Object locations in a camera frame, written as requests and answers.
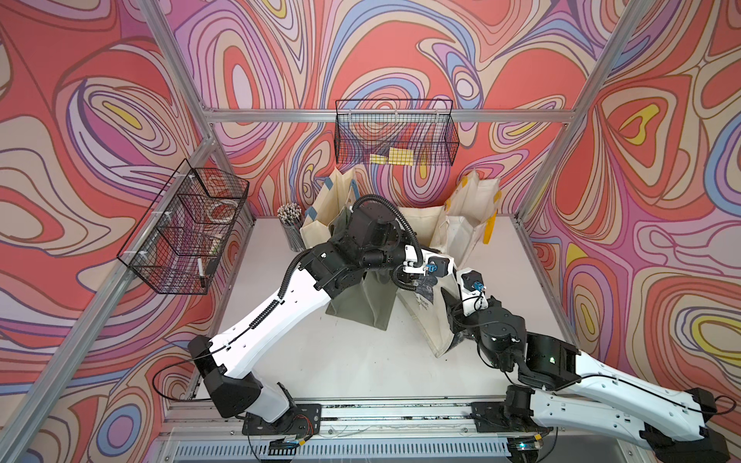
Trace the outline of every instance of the black wire basket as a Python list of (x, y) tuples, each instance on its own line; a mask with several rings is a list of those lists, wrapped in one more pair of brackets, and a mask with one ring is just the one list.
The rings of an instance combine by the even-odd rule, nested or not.
[(159, 294), (208, 293), (249, 185), (232, 173), (191, 167), (142, 246), (124, 251), (124, 244), (119, 259)]
[(452, 108), (450, 99), (336, 100), (337, 164), (453, 165)]

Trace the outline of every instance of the metal grate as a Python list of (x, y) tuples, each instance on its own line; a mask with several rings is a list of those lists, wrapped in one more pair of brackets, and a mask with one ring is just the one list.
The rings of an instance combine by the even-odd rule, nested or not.
[(453, 165), (450, 99), (337, 100), (337, 164)]
[(124, 251), (124, 243), (119, 259), (157, 293), (206, 294), (248, 189), (231, 173), (190, 168), (142, 246)]
[[(409, 439), (312, 439), (294, 453), (268, 454), (268, 441), (252, 439), (261, 460), (411, 457), (507, 457), (507, 438), (455, 437)], [(244, 461), (254, 459), (246, 441), (180, 442), (175, 462)]]

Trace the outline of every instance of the colorful patterned wall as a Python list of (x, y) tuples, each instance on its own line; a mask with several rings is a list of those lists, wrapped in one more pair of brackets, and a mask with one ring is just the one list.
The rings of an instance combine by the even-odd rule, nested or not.
[[(340, 98), (449, 96), (458, 108), (571, 108), (622, 0), (181, 0), (165, 12), (207, 107), (334, 108)], [(335, 167), (333, 124), (217, 124), (250, 204), (308, 206)], [(513, 213), (559, 124), (460, 124), (453, 167), (373, 167), (397, 204), (441, 204), (478, 168)]]
[[(200, 139), (134, 2), (0, 2), (0, 424)], [(244, 234), (209, 296), (132, 283), (25, 462), (142, 459), (164, 409), (148, 381), (209, 328)], [(191, 372), (160, 388), (179, 394)]]
[[(737, 399), (740, 70), (738, 1), (659, 0), (527, 222), (585, 350)], [(741, 457), (741, 410), (711, 425)]]
[[(208, 296), (157, 295), (143, 284), (127, 292), (24, 463), (144, 460), (169, 404), (153, 392), (152, 377), (188, 358), (193, 336), (208, 334), (246, 232), (238, 221)], [(191, 363), (168, 368), (157, 386), (170, 397), (184, 397), (193, 370)]]

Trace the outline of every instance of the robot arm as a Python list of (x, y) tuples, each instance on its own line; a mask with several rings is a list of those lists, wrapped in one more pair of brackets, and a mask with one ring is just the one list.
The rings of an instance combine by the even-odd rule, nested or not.
[(725, 439), (705, 426), (717, 411), (710, 393), (658, 387), (559, 339), (528, 333), (522, 317), (494, 297), (486, 298), (480, 273), (455, 273), (451, 257), (423, 250), (401, 213), (371, 195), (356, 202), (347, 227), (300, 253), (281, 287), (243, 320), (212, 339), (197, 336), (188, 345), (220, 414), (247, 411), (267, 423), (285, 417), (291, 406), (288, 392), (263, 384), (253, 366), (301, 319), (360, 283), (368, 271), (389, 272), (405, 290), (414, 290), (415, 279), (425, 274), (456, 276), (459, 293), (442, 290), (451, 330), (473, 338), (493, 367), (512, 372), (516, 364), (518, 379), (527, 386), (508, 388), (500, 422), (582, 428), (651, 448), (667, 463), (729, 459)]

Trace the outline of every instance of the ventilation grille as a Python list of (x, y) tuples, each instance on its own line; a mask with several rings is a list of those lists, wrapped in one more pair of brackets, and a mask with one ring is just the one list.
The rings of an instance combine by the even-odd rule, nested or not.
[[(268, 441), (253, 439), (261, 460), (510, 456), (507, 438), (456, 437), (442, 439), (316, 439), (291, 452), (268, 455)], [(175, 462), (244, 461), (254, 459), (246, 441), (180, 442)]]

